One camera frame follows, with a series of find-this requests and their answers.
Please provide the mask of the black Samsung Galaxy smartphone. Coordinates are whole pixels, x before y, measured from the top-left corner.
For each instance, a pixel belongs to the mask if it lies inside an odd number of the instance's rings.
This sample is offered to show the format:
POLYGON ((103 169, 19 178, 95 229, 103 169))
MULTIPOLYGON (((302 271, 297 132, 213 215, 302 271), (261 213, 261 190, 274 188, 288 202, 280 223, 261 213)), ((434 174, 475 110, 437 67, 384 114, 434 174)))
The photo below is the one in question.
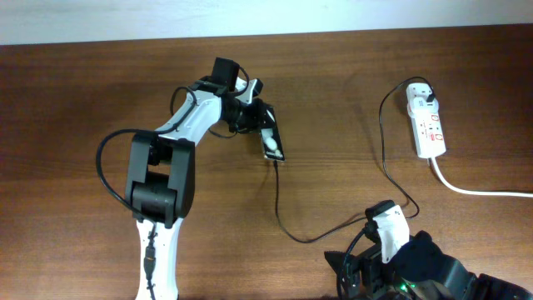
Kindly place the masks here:
POLYGON ((285 162, 286 157, 272 106, 266 106, 263 121, 260 134, 264 158, 272 161, 285 162))

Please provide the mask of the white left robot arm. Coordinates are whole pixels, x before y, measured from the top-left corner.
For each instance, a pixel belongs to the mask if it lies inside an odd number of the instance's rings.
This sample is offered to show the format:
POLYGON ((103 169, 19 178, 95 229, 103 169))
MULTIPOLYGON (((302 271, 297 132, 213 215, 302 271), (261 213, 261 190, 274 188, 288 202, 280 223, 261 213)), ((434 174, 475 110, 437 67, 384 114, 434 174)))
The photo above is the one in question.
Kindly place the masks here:
POLYGON ((273 107, 263 83, 236 62, 217 58, 212 73, 183 88, 186 98, 154 132, 132 139, 126 202, 134 208, 141 244, 139 299, 177 299, 180 227, 195 193, 196 148, 223 121, 235 134, 259 133, 266 159, 285 159, 273 107))

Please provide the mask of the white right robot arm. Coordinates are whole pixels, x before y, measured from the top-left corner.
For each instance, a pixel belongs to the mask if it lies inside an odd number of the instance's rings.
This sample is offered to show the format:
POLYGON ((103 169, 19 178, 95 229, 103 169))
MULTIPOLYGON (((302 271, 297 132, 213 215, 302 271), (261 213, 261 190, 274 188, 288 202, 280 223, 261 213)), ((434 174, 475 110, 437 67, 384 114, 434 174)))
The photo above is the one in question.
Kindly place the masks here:
POLYGON ((497 277, 468 271, 420 231, 388 262, 380 243, 358 255, 326 251, 340 299, 532 300, 532 292, 497 277))

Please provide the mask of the black USB charger plug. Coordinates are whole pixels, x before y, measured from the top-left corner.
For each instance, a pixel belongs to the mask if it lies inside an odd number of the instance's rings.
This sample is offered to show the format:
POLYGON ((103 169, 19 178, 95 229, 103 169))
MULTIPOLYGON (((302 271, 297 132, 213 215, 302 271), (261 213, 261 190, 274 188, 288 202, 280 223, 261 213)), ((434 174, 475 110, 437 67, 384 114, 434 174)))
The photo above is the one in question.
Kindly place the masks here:
POLYGON ((426 99, 426 103, 427 103, 427 104, 433 103, 435 99, 436 99, 436 96, 435 96, 434 93, 429 94, 428 97, 427 97, 427 99, 426 99))

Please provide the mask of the white power strip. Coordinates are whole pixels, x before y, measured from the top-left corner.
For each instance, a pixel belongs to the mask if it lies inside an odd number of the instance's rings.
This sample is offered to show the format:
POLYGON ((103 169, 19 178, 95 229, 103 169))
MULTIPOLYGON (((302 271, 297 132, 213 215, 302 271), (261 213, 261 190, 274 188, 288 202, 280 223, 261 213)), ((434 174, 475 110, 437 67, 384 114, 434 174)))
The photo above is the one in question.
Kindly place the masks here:
POLYGON ((430 86, 423 82, 411 83, 406 88, 407 112, 419 158, 436 158, 446 152, 439 103, 436 99, 433 103, 426 103, 432 93, 430 86))

